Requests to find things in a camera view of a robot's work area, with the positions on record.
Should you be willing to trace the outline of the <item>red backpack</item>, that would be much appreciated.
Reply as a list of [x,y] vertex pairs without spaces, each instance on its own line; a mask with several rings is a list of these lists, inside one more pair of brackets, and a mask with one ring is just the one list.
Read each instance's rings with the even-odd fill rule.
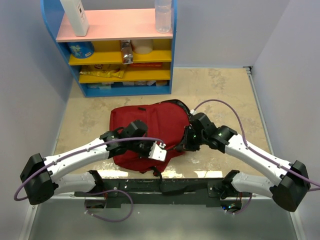
[[184,136],[185,127],[189,125],[190,115],[190,109],[178,99],[113,109],[110,113],[110,130],[126,127],[130,122],[141,120],[148,128],[145,136],[163,140],[167,151],[164,162],[142,157],[129,150],[123,155],[113,157],[114,163],[126,170],[142,174],[153,171],[154,176],[161,178],[170,160],[183,154],[176,150],[176,146]]

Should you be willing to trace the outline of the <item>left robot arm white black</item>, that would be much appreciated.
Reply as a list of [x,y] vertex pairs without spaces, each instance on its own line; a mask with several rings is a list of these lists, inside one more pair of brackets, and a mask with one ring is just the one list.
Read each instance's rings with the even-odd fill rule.
[[95,162],[123,156],[128,151],[149,158],[160,139],[147,136],[147,131],[144,122],[135,120],[127,127],[106,131],[93,141],[67,152],[46,157],[33,154],[20,173],[21,186],[14,194],[14,200],[28,200],[34,206],[68,192],[99,196],[104,184],[96,171],[73,172]]

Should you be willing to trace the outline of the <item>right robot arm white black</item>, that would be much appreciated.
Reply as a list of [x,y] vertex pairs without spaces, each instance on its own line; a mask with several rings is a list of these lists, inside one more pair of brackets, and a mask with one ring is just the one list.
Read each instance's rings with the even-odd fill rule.
[[221,199],[237,193],[258,194],[273,199],[288,212],[295,212],[311,188],[307,181],[307,168],[302,162],[297,160],[291,163],[251,145],[232,128],[215,126],[202,112],[189,118],[178,150],[195,152],[201,145],[235,157],[261,174],[249,175],[231,170],[215,186],[215,190],[221,193]]

